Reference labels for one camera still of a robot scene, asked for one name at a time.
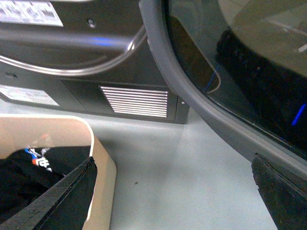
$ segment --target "gray floor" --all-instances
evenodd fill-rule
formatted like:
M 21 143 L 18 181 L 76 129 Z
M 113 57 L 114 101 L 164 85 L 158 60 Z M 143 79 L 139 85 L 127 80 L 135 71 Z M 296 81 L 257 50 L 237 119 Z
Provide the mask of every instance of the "gray floor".
M 250 162 L 191 110 L 186 125 L 66 113 L 0 101 L 0 113 L 77 115 L 118 174 L 112 230 L 275 230 Z

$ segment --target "washing machine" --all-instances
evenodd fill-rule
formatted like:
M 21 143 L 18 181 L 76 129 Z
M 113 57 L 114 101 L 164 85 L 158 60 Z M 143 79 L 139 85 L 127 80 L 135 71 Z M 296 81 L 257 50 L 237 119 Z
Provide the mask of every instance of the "washing machine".
M 185 123 L 137 0 L 0 0 L 0 97 L 79 113 Z

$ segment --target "warning label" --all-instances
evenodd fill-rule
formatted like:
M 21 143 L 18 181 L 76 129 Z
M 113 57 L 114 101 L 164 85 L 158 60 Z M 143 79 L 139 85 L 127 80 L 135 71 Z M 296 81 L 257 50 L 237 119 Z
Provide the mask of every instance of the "warning label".
M 45 91 L 0 85 L 0 92 L 11 100 L 59 106 Z
M 0 22 L 63 26 L 48 1 L 0 0 Z

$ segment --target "printed logo on clothing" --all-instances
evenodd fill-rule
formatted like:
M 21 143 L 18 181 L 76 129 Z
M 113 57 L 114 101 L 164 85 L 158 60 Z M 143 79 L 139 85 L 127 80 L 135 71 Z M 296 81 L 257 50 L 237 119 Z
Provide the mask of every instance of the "printed logo on clothing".
M 42 155 L 44 155 L 48 150 L 49 149 L 42 149 Z M 24 151 L 32 156 L 32 164 L 43 167 L 52 173 L 52 169 L 49 167 L 49 161 L 42 155 L 35 152 L 35 149 L 25 149 Z

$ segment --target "beige plastic basket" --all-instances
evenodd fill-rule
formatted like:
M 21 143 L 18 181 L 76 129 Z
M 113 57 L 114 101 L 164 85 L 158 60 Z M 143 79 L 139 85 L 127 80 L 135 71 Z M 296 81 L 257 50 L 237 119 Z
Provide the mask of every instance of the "beige plastic basket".
M 0 158 L 24 148 L 61 146 L 91 146 L 98 173 L 83 229 L 109 229 L 116 166 L 87 122 L 75 116 L 0 115 Z

